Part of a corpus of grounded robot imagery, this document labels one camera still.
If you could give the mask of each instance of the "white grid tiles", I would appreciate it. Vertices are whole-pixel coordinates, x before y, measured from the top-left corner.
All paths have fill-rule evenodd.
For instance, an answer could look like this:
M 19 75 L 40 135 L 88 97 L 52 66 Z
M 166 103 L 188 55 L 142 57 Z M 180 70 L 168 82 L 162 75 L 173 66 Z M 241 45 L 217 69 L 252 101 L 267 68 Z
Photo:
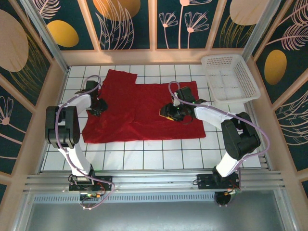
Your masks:
M 203 76 L 201 65 L 109 65 L 73 66 L 62 98 L 66 102 L 82 88 L 83 81 L 91 75 L 99 75 L 102 81 L 108 70 L 119 70 L 137 74 L 136 84 L 169 83 L 170 81 L 196 81 L 199 97 L 214 106 L 233 113 L 245 111 L 241 103 L 221 105 L 213 102 L 210 90 Z M 87 122 L 87 113 L 79 116 L 82 130 Z M 140 170 L 140 169 L 200 169 L 213 168 L 224 156 L 222 132 L 203 122 L 206 137 L 200 139 L 166 141 L 129 141 L 101 144 L 86 144 L 81 135 L 80 146 L 86 159 L 95 170 Z M 244 167 L 260 168 L 259 158 L 251 157 Z M 49 146 L 42 170 L 70 170 L 64 156 Z

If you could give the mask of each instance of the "white plastic basket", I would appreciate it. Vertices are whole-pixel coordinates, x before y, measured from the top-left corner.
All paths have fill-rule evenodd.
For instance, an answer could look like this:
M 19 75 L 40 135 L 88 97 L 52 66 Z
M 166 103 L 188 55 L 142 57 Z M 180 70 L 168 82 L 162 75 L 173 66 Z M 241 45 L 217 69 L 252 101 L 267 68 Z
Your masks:
M 203 57 L 201 63 L 218 103 L 245 103 L 260 97 L 260 90 L 241 55 L 210 55 Z

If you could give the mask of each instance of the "red cloth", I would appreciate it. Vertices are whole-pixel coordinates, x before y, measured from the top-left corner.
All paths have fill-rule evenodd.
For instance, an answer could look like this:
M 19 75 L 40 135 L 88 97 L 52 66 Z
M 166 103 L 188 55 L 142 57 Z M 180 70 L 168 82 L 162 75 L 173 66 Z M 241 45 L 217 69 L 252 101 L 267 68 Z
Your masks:
M 171 102 L 167 83 L 135 84 L 136 77 L 136 74 L 108 71 L 100 95 L 107 102 L 108 109 L 100 117 L 88 113 L 82 131 L 86 143 L 205 137 L 201 120 L 195 119 L 184 125 L 159 115 L 160 108 Z M 198 99 L 195 81 L 180 83 L 180 86 L 190 87 Z

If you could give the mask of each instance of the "purple cable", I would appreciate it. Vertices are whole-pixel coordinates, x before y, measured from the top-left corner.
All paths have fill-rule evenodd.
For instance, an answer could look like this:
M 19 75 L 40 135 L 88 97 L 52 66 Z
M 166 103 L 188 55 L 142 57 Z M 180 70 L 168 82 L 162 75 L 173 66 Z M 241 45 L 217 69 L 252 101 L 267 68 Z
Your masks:
M 215 111 L 218 111 L 218 112 L 220 112 L 220 113 L 222 113 L 222 114 L 224 114 L 224 115 L 226 115 L 226 116 L 230 116 L 230 117 L 233 117 L 233 118 L 235 118 L 235 119 L 241 120 L 241 121 L 243 121 L 243 122 L 249 124 L 250 126 L 253 126 L 255 129 L 257 129 L 257 130 L 265 137 L 266 142 L 267 142 L 267 147 L 266 147 L 266 149 L 263 150 L 263 151 L 261 151 L 261 152 L 259 152 L 259 153 L 246 154 L 246 155 L 244 155 L 244 156 L 238 161 L 237 165 L 236 165 L 231 171 L 236 171 L 237 168 L 242 164 L 242 162 L 245 161 L 247 158 L 249 158 L 249 157 L 251 157 L 251 156 L 255 156 L 255 155 L 262 155 L 262 154 L 266 153 L 266 152 L 269 150 L 269 148 L 270 148 L 270 140 L 269 140 L 267 134 L 266 134 L 261 128 L 259 128 L 258 126 L 254 125 L 253 123 L 251 123 L 250 121 L 248 121 L 248 120 L 246 120 L 246 119 L 243 119 L 243 118 L 240 118 L 240 117 L 238 117 L 238 116 L 236 116 L 236 115 L 230 114 L 229 112 L 224 112 L 224 111 L 222 111 L 222 110 L 220 110 L 220 109 L 218 109 L 218 108 L 216 108 L 216 107 L 213 107 L 213 106 L 211 106 L 211 105 L 203 105 L 203 104 L 197 104 L 197 103 L 190 103 L 190 102 L 186 102 L 186 101 L 184 101 L 184 100 L 180 100 L 180 99 L 172 92 L 172 90 L 171 90 L 171 84 L 172 84 L 172 83 L 176 83 L 177 86 L 178 86 L 178 89 L 180 89 L 180 84 L 179 84 L 178 82 L 176 82 L 176 81 L 172 81 L 172 82 L 169 83 L 168 88 L 169 88 L 169 92 L 170 92 L 170 94 L 173 96 L 173 98 L 177 99 L 177 100 L 180 101 L 181 103 L 185 103 L 185 104 L 192 105 L 192 106 L 200 106 L 200 107 L 210 108 L 210 109 L 213 109 L 213 110 L 215 110 Z
M 81 93 L 81 94 L 78 94 L 78 95 L 74 96 L 73 98 L 69 99 L 66 103 L 64 103 L 63 105 L 61 105 L 60 108 L 59 108 L 59 110 L 57 111 L 56 122 L 55 122 L 55 133 L 56 133 L 57 144 L 58 144 L 59 148 L 62 149 L 62 150 L 65 152 L 66 157 L 67 157 L 67 160 L 68 160 L 68 163 L 69 163 L 74 169 L 76 169 L 77 172 L 79 172 L 80 174 L 82 174 L 82 175 L 85 176 L 86 178 L 91 179 L 91 180 L 94 180 L 94 181 L 98 181 L 98 182 L 101 182 L 101 183 L 107 183 L 107 184 L 113 186 L 113 187 L 112 187 L 112 190 L 110 191 L 110 193 L 108 193 L 108 195 L 107 195 L 102 201 L 100 201 L 99 203 L 97 203 L 97 204 L 94 205 L 93 207 L 89 207 L 89 208 L 83 207 L 84 209 L 88 209 L 88 210 L 91 210 L 91 209 L 93 209 L 93 208 L 96 208 L 96 207 L 100 206 L 105 200 L 107 200 L 107 198 L 109 197 L 109 195 L 115 190 L 115 184 L 113 184 L 113 183 L 110 182 L 110 181 L 101 180 L 101 179 L 98 179 L 98 178 L 94 178 L 94 177 L 88 176 L 87 174 L 84 174 L 79 168 L 77 168 L 77 167 L 73 164 L 71 158 L 69 157 L 69 154 L 68 154 L 67 149 L 64 148 L 64 147 L 61 145 L 61 142 L 60 142 L 60 139 L 59 139 L 59 129 L 58 129 L 58 126 L 59 126 L 59 116 L 60 116 L 60 112 L 61 112 L 61 110 L 62 110 L 65 106 L 69 105 L 70 102 L 72 102 L 73 100 L 77 99 L 78 97 L 80 97 L 80 96 L 82 96 L 82 95 L 89 94 L 89 93 L 95 91 L 95 90 L 101 85 L 101 78 L 100 78 L 99 76 L 97 76 L 97 75 L 92 75 L 92 76 L 88 77 L 87 79 L 92 78 L 92 77 L 98 77 L 98 81 L 99 81 L 99 82 L 98 82 L 98 85 L 97 85 L 95 88 L 93 88 L 93 89 L 91 89 L 91 90 L 89 90 L 89 91 L 86 91 L 86 92 L 84 92 L 84 93 Z

